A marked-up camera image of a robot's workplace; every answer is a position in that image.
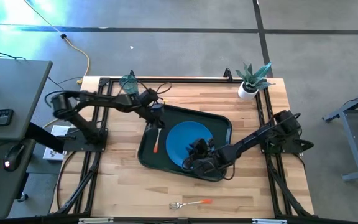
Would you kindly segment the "grey desk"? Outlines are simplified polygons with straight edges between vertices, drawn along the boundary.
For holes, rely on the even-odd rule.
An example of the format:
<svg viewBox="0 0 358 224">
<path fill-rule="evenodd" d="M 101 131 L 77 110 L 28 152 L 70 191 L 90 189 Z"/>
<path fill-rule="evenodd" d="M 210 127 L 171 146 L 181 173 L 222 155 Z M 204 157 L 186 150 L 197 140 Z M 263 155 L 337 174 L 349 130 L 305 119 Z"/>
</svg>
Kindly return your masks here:
<svg viewBox="0 0 358 224">
<path fill-rule="evenodd" d="M 35 141 L 26 139 L 35 107 L 52 67 L 51 61 L 0 59 L 0 109 L 12 109 L 11 123 L 0 126 L 0 218 L 6 218 L 19 196 Z M 25 146 L 21 163 L 13 172 L 3 168 L 6 152 Z"/>
</svg>

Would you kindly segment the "grey metal table frame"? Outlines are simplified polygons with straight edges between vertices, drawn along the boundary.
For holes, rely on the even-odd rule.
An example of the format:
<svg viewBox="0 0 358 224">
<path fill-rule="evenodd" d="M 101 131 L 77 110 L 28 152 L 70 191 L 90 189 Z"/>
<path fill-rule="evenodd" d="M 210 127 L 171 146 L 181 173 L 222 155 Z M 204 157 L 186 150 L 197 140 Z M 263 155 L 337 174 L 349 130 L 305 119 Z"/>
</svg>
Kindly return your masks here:
<svg viewBox="0 0 358 224">
<path fill-rule="evenodd" d="M 342 179 L 345 182 L 358 180 L 358 148 L 356 144 L 356 136 L 351 131 L 351 127 L 347 120 L 348 114 L 357 114 L 357 113 L 358 113 L 358 96 L 353 99 L 347 100 L 345 103 L 343 103 L 343 105 L 340 108 L 322 117 L 322 120 L 326 123 L 330 123 L 332 120 L 336 118 L 339 118 L 342 122 L 344 132 L 352 152 L 352 156 L 357 166 L 357 172 L 342 175 Z"/>
</svg>

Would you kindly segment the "black computer mouse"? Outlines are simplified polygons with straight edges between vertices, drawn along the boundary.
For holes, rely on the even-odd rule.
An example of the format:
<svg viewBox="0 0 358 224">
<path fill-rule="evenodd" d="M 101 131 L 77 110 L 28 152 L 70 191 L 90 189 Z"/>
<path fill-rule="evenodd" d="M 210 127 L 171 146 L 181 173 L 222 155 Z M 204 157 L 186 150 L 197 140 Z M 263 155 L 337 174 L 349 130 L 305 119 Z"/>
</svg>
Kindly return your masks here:
<svg viewBox="0 0 358 224">
<path fill-rule="evenodd" d="M 15 171 L 22 159 L 25 146 L 21 143 L 12 146 L 5 154 L 3 159 L 3 168 L 7 172 Z"/>
</svg>

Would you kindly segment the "silver frame bracket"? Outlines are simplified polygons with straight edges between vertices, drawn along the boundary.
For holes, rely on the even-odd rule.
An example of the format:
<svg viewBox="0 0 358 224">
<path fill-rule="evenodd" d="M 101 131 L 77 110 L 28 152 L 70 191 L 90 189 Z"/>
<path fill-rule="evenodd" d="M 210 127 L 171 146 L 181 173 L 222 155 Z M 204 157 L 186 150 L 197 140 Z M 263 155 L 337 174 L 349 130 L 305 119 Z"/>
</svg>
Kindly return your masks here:
<svg viewBox="0 0 358 224">
<path fill-rule="evenodd" d="M 288 224 L 286 220 L 253 218 L 252 224 Z"/>
<path fill-rule="evenodd" d="M 88 217 L 88 218 L 80 218 L 78 220 L 78 224 L 107 224 L 113 223 L 113 217 Z"/>
</svg>

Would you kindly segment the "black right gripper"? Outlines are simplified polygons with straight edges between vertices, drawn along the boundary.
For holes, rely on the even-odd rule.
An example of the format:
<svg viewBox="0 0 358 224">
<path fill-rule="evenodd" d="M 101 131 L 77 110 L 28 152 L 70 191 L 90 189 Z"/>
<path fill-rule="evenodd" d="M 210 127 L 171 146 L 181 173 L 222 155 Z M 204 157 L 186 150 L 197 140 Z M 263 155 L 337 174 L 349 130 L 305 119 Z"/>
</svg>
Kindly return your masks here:
<svg viewBox="0 0 358 224">
<path fill-rule="evenodd" d="M 221 156 L 214 152 L 214 139 L 198 139 L 187 147 L 188 157 L 182 162 L 182 170 L 195 178 L 218 182 L 223 180 L 227 173 L 227 165 Z"/>
</svg>

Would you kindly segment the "plant in white pot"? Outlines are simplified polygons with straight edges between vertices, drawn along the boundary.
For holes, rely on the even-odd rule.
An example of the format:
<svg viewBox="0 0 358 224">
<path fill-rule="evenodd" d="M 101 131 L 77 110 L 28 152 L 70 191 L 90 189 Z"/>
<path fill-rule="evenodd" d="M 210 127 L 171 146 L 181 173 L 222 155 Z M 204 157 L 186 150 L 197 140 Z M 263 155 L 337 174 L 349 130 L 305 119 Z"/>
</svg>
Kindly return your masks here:
<svg viewBox="0 0 358 224">
<path fill-rule="evenodd" d="M 268 82 L 265 78 L 271 68 L 272 63 L 260 67 L 253 72 L 252 64 L 244 65 L 244 71 L 236 70 L 237 76 L 242 79 L 242 83 L 237 91 L 239 98 L 243 100 L 252 100 L 260 90 L 267 89 L 273 83 Z"/>
</svg>

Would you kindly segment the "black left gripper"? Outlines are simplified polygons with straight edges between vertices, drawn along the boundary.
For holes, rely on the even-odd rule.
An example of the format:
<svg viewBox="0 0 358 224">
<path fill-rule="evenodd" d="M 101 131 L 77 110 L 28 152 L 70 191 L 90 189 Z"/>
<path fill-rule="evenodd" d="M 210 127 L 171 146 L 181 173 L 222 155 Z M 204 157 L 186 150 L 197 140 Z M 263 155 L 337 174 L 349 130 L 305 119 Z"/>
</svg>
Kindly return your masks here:
<svg viewBox="0 0 358 224">
<path fill-rule="evenodd" d="M 164 129 L 165 123 L 161 119 L 161 117 L 154 117 L 152 113 L 150 112 L 150 108 L 152 105 L 158 103 L 159 96 L 157 92 L 151 88 L 145 90 L 143 93 L 141 93 L 138 96 L 138 100 L 140 102 L 140 107 L 137 108 L 137 114 L 144 118 L 147 121 L 147 125 L 145 127 L 145 132 L 149 132 L 151 130 L 154 130 L 156 128 L 158 129 Z"/>
</svg>

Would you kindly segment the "blue translucent plastic cup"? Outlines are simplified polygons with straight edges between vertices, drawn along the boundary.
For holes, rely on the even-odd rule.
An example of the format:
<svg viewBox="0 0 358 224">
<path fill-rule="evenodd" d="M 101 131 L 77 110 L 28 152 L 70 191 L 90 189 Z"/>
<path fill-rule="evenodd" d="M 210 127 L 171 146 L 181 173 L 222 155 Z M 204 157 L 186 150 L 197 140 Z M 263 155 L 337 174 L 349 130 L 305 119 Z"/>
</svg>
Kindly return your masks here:
<svg viewBox="0 0 358 224">
<path fill-rule="evenodd" d="M 119 80 L 119 84 L 125 94 L 128 95 L 139 94 L 138 82 L 135 75 L 128 74 L 122 76 Z"/>
</svg>

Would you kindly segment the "blue plate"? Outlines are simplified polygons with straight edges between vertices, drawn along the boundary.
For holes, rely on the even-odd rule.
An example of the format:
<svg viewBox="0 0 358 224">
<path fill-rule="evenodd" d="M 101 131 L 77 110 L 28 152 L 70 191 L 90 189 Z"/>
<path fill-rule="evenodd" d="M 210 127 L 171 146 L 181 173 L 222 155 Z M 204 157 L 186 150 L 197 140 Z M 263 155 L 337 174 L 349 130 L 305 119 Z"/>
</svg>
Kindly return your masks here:
<svg viewBox="0 0 358 224">
<path fill-rule="evenodd" d="M 185 121 L 175 125 L 168 133 L 165 148 L 170 160 L 181 166 L 189 156 L 187 148 L 195 140 L 209 140 L 213 137 L 209 129 L 201 123 Z"/>
</svg>

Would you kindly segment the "black desk support bar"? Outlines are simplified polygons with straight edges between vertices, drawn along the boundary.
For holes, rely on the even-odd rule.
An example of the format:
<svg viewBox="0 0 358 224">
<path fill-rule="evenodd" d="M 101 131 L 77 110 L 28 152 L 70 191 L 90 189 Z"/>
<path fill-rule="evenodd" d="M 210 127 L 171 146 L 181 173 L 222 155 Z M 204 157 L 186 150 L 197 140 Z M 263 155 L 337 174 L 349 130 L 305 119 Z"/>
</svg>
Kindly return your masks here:
<svg viewBox="0 0 358 224">
<path fill-rule="evenodd" d="M 29 123 L 25 138 L 33 139 L 37 143 L 44 145 L 55 152 L 63 152 L 64 142 L 34 123 Z"/>
</svg>

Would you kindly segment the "dark green tray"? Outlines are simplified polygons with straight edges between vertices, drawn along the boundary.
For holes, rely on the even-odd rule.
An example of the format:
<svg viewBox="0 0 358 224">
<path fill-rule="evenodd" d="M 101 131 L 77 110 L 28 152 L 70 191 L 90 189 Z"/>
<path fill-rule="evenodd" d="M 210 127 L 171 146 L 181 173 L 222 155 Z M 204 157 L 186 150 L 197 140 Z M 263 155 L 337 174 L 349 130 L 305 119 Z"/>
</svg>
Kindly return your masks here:
<svg viewBox="0 0 358 224">
<path fill-rule="evenodd" d="M 185 121 L 201 123 L 209 129 L 213 135 L 212 138 L 214 139 L 215 146 L 219 148 L 231 142 L 232 124 L 226 117 L 217 114 L 205 113 L 172 105 L 165 105 L 164 109 L 165 111 L 161 119 L 165 123 L 165 128 L 160 132 L 158 153 L 153 153 L 157 130 L 144 132 L 138 149 L 137 158 L 145 167 L 195 178 L 189 173 L 183 172 L 181 166 L 177 166 L 170 160 L 165 148 L 165 141 L 169 131 L 175 125 Z"/>
</svg>

